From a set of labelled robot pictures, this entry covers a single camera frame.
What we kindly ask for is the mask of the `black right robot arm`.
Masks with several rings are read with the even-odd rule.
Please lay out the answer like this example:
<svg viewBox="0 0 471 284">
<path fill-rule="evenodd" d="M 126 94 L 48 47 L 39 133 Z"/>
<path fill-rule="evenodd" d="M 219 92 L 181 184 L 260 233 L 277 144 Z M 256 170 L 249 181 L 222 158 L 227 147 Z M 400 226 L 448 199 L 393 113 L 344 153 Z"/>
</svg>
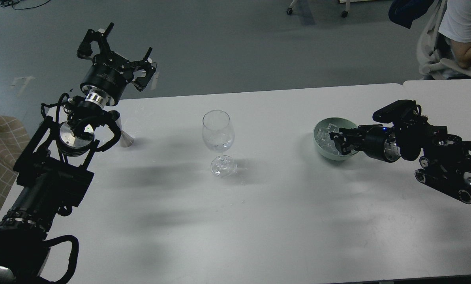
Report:
<svg viewBox="0 0 471 284">
<path fill-rule="evenodd" d="M 415 178 L 465 204 L 471 204 L 471 141 L 429 124 L 421 106 L 397 100 L 372 116 L 375 124 L 340 128 L 330 139 L 342 156 L 362 151 L 387 163 L 419 160 Z"/>
</svg>

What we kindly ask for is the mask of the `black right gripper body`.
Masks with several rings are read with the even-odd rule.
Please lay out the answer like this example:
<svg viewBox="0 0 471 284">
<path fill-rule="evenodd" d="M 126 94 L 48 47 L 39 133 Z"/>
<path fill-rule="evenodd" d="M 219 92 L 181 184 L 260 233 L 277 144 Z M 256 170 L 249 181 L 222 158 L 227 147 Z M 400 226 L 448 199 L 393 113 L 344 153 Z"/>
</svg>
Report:
<svg viewBox="0 0 471 284">
<path fill-rule="evenodd" d="M 383 125 L 360 125 L 357 129 L 363 137 L 359 150 L 367 156 L 387 163 L 394 163 L 401 158 L 400 147 L 392 128 Z"/>
</svg>

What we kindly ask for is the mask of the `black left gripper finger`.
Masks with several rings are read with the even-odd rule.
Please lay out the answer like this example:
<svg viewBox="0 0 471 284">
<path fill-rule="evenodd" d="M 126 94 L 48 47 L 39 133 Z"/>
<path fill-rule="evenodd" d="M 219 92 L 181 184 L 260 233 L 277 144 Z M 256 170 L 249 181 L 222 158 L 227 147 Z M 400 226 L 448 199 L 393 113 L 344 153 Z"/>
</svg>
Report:
<svg viewBox="0 0 471 284">
<path fill-rule="evenodd" d="M 107 37 L 109 36 L 113 27 L 114 23 L 111 22 L 103 31 L 89 29 L 77 49 L 77 57 L 79 59 L 90 60 L 94 64 L 115 63 L 114 53 L 110 49 L 110 46 L 107 42 Z M 93 54 L 93 42 L 98 44 L 98 54 Z"/>
<path fill-rule="evenodd" d="M 123 63 L 123 76 L 127 84 L 132 84 L 139 92 L 143 91 L 152 80 L 157 64 L 151 59 L 153 48 L 149 47 L 141 60 Z"/>
</svg>

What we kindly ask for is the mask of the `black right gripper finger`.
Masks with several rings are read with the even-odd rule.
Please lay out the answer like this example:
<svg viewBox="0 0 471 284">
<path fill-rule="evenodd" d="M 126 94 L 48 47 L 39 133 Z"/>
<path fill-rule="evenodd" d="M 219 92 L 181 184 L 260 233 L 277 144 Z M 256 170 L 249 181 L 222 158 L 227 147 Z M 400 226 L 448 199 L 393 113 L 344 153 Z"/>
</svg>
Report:
<svg viewBox="0 0 471 284">
<path fill-rule="evenodd" d="M 383 142 L 384 131 L 382 124 L 360 125 L 353 128 L 340 128 L 338 133 L 330 133 L 330 137 L 356 137 L 364 142 Z"/>
<path fill-rule="evenodd" d="M 333 137 L 331 140 L 334 142 L 340 156 L 354 156 L 360 152 L 364 142 L 362 138 L 356 137 Z"/>
</svg>

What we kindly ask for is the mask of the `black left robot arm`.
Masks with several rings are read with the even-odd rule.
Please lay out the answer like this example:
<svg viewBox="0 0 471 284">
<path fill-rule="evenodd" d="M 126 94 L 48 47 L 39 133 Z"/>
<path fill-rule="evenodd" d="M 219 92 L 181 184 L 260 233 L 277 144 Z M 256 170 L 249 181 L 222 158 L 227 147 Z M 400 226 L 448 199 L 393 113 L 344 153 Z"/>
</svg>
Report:
<svg viewBox="0 0 471 284">
<path fill-rule="evenodd" d="M 47 239 L 55 216 L 69 216 L 84 198 L 94 173 L 88 166 L 97 152 L 115 144 L 129 147 L 133 138 L 123 131 L 116 106 L 127 85 L 142 91 L 156 72 L 149 47 L 141 60 L 130 61 L 111 50 L 107 38 L 114 23 L 89 29 L 77 57 L 92 65 L 80 84 L 82 96 L 60 96 L 55 104 L 41 104 L 43 122 L 13 169 L 23 186 L 0 221 L 0 284 L 49 284 L 41 277 L 51 248 L 71 244 L 66 272 L 57 284 L 75 274 L 79 241 L 66 234 Z"/>
</svg>

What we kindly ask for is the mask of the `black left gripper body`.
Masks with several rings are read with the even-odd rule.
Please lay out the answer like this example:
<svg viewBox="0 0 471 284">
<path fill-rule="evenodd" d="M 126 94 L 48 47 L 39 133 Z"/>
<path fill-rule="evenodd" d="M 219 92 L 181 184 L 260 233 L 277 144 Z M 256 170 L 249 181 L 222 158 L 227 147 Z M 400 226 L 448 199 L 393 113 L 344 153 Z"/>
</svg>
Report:
<svg viewBox="0 0 471 284">
<path fill-rule="evenodd" d="M 136 70 L 136 65 L 132 66 L 128 60 L 106 60 L 102 55 L 95 55 L 80 89 L 85 95 L 89 91 L 96 91 L 105 97 L 106 105 L 115 106 L 127 84 L 133 80 Z"/>
</svg>

